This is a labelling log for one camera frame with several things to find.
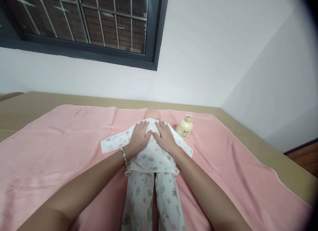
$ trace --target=doll head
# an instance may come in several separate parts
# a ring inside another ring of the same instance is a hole
[[[156,120],[160,120],[160,118],[161,118],[160,112],[156,109],[149,109],[145,112],[144,119],[147,119],[147,118],[153,118]]]

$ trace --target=brick wall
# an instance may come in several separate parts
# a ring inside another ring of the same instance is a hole
[[[8,1],[8,4],[10,5],[22,29],[27,33],[37,34],[30,19],[28,18],[27,13],[25,12],[25,9],[23,8],[23,5],[17,0]],[[35,5],[35,7],[27,7],[33,20],[35,21],[35,24],[38,27],[38,30],[40,31],[40,34],[44,36],[55,37],[41,2],[39,0],[26,1]],[[43,0],[43,2],[48,11],[58,38],[72,40],[60,2],[56,0]],[[82,0],[82,2],[87,5],[95,7],[97,6],[96,0]],[[117,12],[130,15],[130,0],[115,0],[115,2]],[[98,0],[98,3],[100,8],[111,11],[114,10],[113,0]],[[146,6],[146,0],[133,0],[133,15],[145,18]],[[77,42],[86,43],[85,34],[77,6],[74,4],[63,2],[63,7],[66,10],[66,16],[71,27],[74,40]],[[92,44],[104,46],[97,10],[84,8],[84,14]],[[100,12],[100,17],[106,47],[117,49],[115,15],[111,13]],[[134,52],[144,53],[146,22],[136,19],[133,19],[132,22],[133,43],[131,42],[131,19],[125,16],[117,16],[119,48],[121,50],[130,51],[131,46],[133,46]]]

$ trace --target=hand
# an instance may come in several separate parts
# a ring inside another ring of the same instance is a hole
[[[177,148],[179,148],[179,146],[176,144],[169,126],[166,125],[163,121],[159,121],[159,123],[156,122],[155,124],[160,132],[160,136],[157,133],[153,132],[152,135],[154,139],[156,139],[158,145],[163,150],[173,155],[173,152]]]
[[[145,134],[148,124],[149,122],[143,121],[134,127],[129,144],[123,147],[128,160],[146,148],[152,132],[152,130],[149,130],[147,134]]]

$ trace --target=wooden floor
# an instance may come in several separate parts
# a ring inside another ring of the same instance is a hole
[[[286,156],[318,178],[318,142]]]

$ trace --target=baby doll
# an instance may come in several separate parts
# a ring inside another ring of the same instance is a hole
[[[158,110],[150,109],[144,120],[149,130],[160,134],[155,122],[160,120]],[[192,157],[193,150],[172,129],[177,145]],[[103,153],[117,150],[129,143],[135,125],[127,131],[111,136],[101,142]],[[153,189],[156,188],[159,214],[159,230],[185,230],[185,222],[179,199],[176,175],[179,169],[169,153],[162,150],[151,135],[146,148],[127,162],[128,176],[122,231],[152,230]]]

